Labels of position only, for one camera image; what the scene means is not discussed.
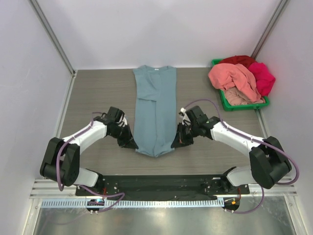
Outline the light blue t shirt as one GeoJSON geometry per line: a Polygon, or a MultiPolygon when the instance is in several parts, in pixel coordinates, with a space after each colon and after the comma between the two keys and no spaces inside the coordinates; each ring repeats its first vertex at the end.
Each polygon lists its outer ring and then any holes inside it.
{"type": "Polygon", "coordinates": [[[177,69],[141,66],[136,81],[134,140],[138,153],[158,157],[174,150],[176,136],[177,69]]]}

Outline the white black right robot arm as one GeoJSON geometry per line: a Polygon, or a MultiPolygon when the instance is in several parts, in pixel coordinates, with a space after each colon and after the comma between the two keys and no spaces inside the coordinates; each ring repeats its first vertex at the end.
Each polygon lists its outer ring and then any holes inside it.
{"type": "Polygon", "coordinates": [[[270,189],[292,169],[278,139],[249,135],[228,125],[219,117],[208,118],[199,106],[181,108],[172,148],[192,145],[194,138],[205,137],[224,143],[249,158],[249,166],[232,167],[219,175],[223,192],[233,193],[238,187],[258,184],[270,189]]]}

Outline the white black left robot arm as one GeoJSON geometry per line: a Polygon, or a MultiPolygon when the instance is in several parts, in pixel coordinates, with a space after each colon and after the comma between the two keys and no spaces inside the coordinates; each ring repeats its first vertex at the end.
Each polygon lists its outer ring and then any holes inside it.
{"type": "Polygon", "coordinates": [[[75,134],[62,139],[54,137],[48,142],[40,175],[57,182],[60,191],[76,185],[86,187],[94,196],[103,192],[103,175],[80,167],[81,154],[98,140],[111,136],[121,148],[138,149],[122,110],[110,107],[108,112],[96,114],[75,134]]]}

